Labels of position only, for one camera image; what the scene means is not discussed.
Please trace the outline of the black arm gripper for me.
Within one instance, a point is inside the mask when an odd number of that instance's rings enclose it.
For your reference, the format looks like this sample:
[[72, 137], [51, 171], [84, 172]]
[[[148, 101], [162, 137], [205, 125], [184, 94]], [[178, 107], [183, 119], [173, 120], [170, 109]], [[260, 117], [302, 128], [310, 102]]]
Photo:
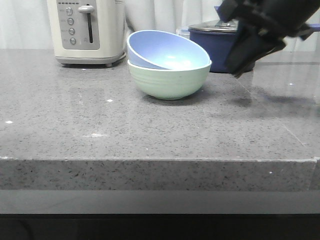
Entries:
[[238, 28], [224, 61], [236, 78], [257, 60], [282, 50], [283, 37], [304, 41], [313, 33], [307, 24], [314, 14], [313, 0], [224, 0], [217, 13], [224, 22], [237, 19], [255, 26]]

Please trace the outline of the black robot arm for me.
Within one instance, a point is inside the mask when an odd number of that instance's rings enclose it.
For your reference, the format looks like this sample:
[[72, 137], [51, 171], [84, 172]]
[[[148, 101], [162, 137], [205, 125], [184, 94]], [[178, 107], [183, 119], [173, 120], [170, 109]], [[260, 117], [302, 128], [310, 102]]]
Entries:
[[307, 21], [319, 8], [318, 0], [224, 0], [220, 20], [238, 21], [226, 69], [238, 78], [255, 61], [284, 49], [286, 37], [306, 40], [315, 32]]

